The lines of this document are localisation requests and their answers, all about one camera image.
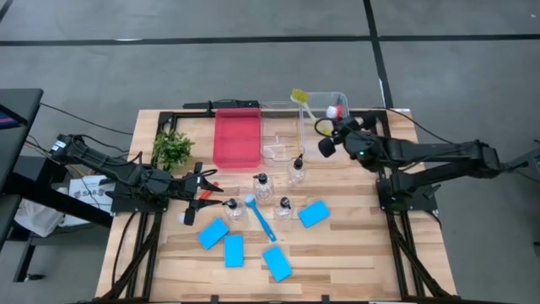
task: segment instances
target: black cable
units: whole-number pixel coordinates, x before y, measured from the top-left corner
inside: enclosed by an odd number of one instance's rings
[[[435,214],[433,213],[433,211],[425,210],[425,212],[426,212],[427,214],[431,215],[431,217],[434,218],[434,219],[437,221],[437,223],[439,223],[439,227],[442,229],[442,224],[440,223],[439,217],[438,217],[437,215],[435,215]]]
[[[69,230],[69,231],[59,231],[57,233],[51,233],[47,237],[60,236],[62,234],[69,234],[69,233],[74,233],[74,232],[79,232],[79,231],[85,231],[85,230],[93,229],[95,227],[97,227],[96,224],[88,225],[88,226],[85,226],[85,227],[79,227],[78,229],[72,229],[72,230]]]
[[[427,128],[424,128],[422,125],[420,125],[419,123],[415,122],[411,117],[408,117],[407,115],[401,113],[400,111],[396,111],[396,110],[392,110],[390,108],[385,108],[385,107],[382,107],[382,106],[376,106],[375,109],[384,109],[384,110],[388,110],[388,111],[392,111],[396,114],[399,114],[405,118],[407,118],[409,121],[411,121],[412,123],[414,123],[418,128],[421,128],[422,130],[424,130],[427,134],[437,138],[438,140],[441,140],[441,141],[444,141],[445,143],[447,144],[454,144],[452,143],[450,140],[447,140],[447,139],[444,139],[442,138],[441,136],[431,132],[430,130],[428,130]]]
[[[324,134],[323,132],[319,131],[319,129],[317,129],[317,126],[319,125],[319,123],[325,122],[325,121],[331,122],[332,119],[328,118],[328,117],[323,117],[323,118],[317,119],[317,121],[315,122],[315,126],[314,126],[315,132],[317,132],[317,134],[321,135],[322,137],[330,138],[331,135]]]
[[[75,147],[75,149],[77,149],[78,152],[84,154],[84,151],[83,151],[79,146],[77,146],[77,140],[76,140],[75,138],[73,139],[72,143],[73,143],[73,147]],[[87,156],[90,156],[90,157],[94,158],[94,159],[97,160],[97,161],[102,161],[102,159],[99,158],[99,157],[97,157],[97,156],[94,156],[94,155],[91,155],[91,154],[87,154]],[[127,165],[130,165],[130,164],[132,164],[133,162],[135,162],[135,160],[139,160],[139,163],[140,163],[142,157],[143,157],[143,151],[139,151],[138,154],[137,154],[137,156],[135,156],[132,160],[129,160],[129,161],[125,162],[125,163],[122,163],[122,164],[112,164],[112,163],[110,163],[110,162],[105,161],[104,164],[105,164],[105,165],[108,165],[108,166],[127,166]]]
[[[526,179],[528,179],[529,181],[533,181],[533,182],[540,182],[540,180],[534,178],[534,177],[531,177],[531,176],[528,176],[527,174],[523,173],[523,172],[519,172],[518,170],[514,170],[515,173],[525,177]]]
[[[209,169],[209,170],[205,170],[200,173],[197,173],[197,174],[184,176],[182,178],[155,178],[155,177],[148,176],[148,179],[151,179],[154,181],[160,181],[160,182],[183,182],[185,180],[192,179],[194,177],[208,177],[216,173],[218,173],[218,169]]]
[[[64,113],[64,114],[66,114],[66,115],[68,115],[68,116],[70,116],[70,117],[77,118],[77,119],[80,120],[80,121],[89,123],[89,124],[91,124],[91,125],[93,125],[93,126],[96,126],[96,127],[98,127],[98,128],[104,128],[105,130],[109,130],[109,131],[111,131],[111,132],[116,132],[116,133],[119,133],[119,134],[133,135],[133,133],[123,132],[123,131],[118,131],[118,130],[115,130],[115,129],[113,129],[113,128],[108,128],[108,127],[105,127],[105,126],[101,126],[101,125],[99,125],[99,124],[97,124],[97,123],[95,123],[95,122],[91,122],[91,121],[86,120],[86,119],[84,119],[84,118],[75,116],[75,115],[73,115],[73,114],[71,114],[71,113],[68,113],[68,112],[66,112],[66,111],[64,111],[64,110],[58,109],[58,108],[56,108],[56,107],[54,107],[54,106],[49,106],[49,105],[47,105],[47,104],[45,104],[45,103],[43,103],[43,102],[41,102],[41,105],[42,105],[42,106],[46,106],[46,107],[48,107],[48,108],[50,108],[50,109],[52,109],[52,110],[56,110],[56,111],[59,111],[59,112],[61,112],[61,113]]]
[[[105,143],[102,143],[100,142],[99,140],[89,136],[89,135],[85,135],[85,134],[78,134],[78,135],[74,135],[74,136],[80,136],[80,137],[83,137],[83,138],[88,138],[88,139],[91,139],[93,141],[95,141],[96,143],[98,144],[101,144],[102,146],[105,146],[107,148],[113,148],[113,149],[117,149],[118,151],[122,152],[122,153],[126,153],[126,152],[129,152],[129,150],[123,150],[123,149],[120,149],[112,144],[105,144]]]
[[[84,181],[84,176],[81,176],[80,179],[81,179],[81,182],[83,182],[83,185],[84,185],[84,187],[86,188],[86,190],[88,190],[89,196],[95,201],[95,203],[98,205],[98,208],[101,209],[100,203],[98,203],[97,199],[95,199],[94,195],[92,195],[92,192],[90,191],[90,189],[88,188],[88,185],[87,185],[86,182]]]
[[[114,287],[114,285],[115,285],[116,266],[118,265],[118,258],[120,257],[120,250],[122,249],[122,243],[124,242],[124,237],[126,237],[127,227],[128,227],[129,224],[132,222],[134,216],[135,216],[135,212],[133,212],[133,213],[129,216],[129,219],[127,219],[127,223],[126,223],[126,225],[124,226],[124,230],[121,232],[120,243],[118,243],[118,250],[116,251],[115,262],[114,262],[114,264],[112,265],[111,288]]]

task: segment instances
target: clear bottle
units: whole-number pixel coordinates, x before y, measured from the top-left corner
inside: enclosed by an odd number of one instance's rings
[[[246,205],[234,198],[223,202],[222,205],[225,214],[232,221],[239,221],[246,212]]]
[[[266,174],[255,175],[253,180],[253,191],[258,201],[267,202],[273,196],[273,181]]]
[[[305,168],[304,168],[304,159],[303,154],[298,156],[293,163],[288,167],[289,171],[289,187],[294,187],[300,185],[305,180]]]
[[[273,207],[274,219],[287,221],[293,218],[293,205],[290,200],[283,197]]]

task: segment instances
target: red plastic tray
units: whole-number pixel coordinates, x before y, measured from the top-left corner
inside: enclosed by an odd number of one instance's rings
[[[261,109],[218,109],[213,163],[220,168],[255,168],[261,164]]]

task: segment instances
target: blue spoon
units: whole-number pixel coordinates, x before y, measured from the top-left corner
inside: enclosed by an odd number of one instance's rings
[[[256,217],[261,222],[262,229],[264,229],[264,232],[267,233],[267,236],[270,238],[270,241],[275,242],[276,236],[273,234],[272,228],[270,228],[270,225],[264,220],[261,212],[259,212],[259,209],[255,205],[255,198],[253,197],[253,195],[250,195],[250,194],[246,195],[245,200],[246,200],[246,205],[251,207],[253,209],[253,212],[255,212]]]

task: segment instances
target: wooden tabletop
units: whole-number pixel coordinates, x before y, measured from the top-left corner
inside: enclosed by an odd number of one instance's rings
[[[145,163],[150,162],[158,115],[159,110],[142,110],[138,114],[130,153],[143,151]],[[417,141],[410,121],[392,112],[388,112],[388,117],[392,137]],[[287,118],[286,122],[265,119],[263,142],[276,138],[288,142],[289,138],[294,147],[298,131],[284,128],[285,123],[295,126],[298,119]],[[185,169],[173,172],[175,176],[192,169],[194,161],[202,161],[204,170],[216,168],[212,162],[213,118],[182,118],[177,131],[186,133],[195,145],[192,162]],[[305,132],[306,145],[321,139],[312,129]],[[241,198],[252,193],[252,176],[266,172],[275,183],[274,199],[287,196],[296,210],[316,199],[325,200],[330,217],[309,229],[304,228],[296,215],[287,225],[279,224],[273,218],[272,206],[260,204],[278,238],[276,243],[293,268],[292,275],[280,283],[274,281],[262,259],[262,252],[274,244],[250,209],[245,220],[236,224],[227,221],[222,206],[207,207],[197,213],[193,226],[186,226],[177,220],[186,202],[171,201],[163,216],[150,301],[209,301],[211,295],[219,295],[222,301],[319,301],[321,295],[329,295],[335,301],[399,299],[386,217],[378,207],[375,174],[351,161],[342,147],[337,147],[337,153],[328,160],[315,152],[306,149],[308,175],[305,184],[295,189],[286,187],[286,163],[268,159],[256,169],[219,170],[208,178],[210,182],[219,182],[225,190],[219,195],[214,193],[210,197],[213,199]],[[444,289],[455,293],[439,225],[424,212],[409,212],[409,216],[419,259]],[[111,268],[128,217],[129,214],[119,214],[113,221],[97,296],[111,288]],[[216,217],[227,222],[231,233],[244,236],[243,267],[224,266],[223,240],[209,250],[204,250],[197,241],[197,233]],[[127,230],[116,279],[131,261],[137,228],[138,215]],[[410,266],[404,256],[403,260],[409,293],[413,294]],[[141,293],[145,265],[143,261],[135,295]]]

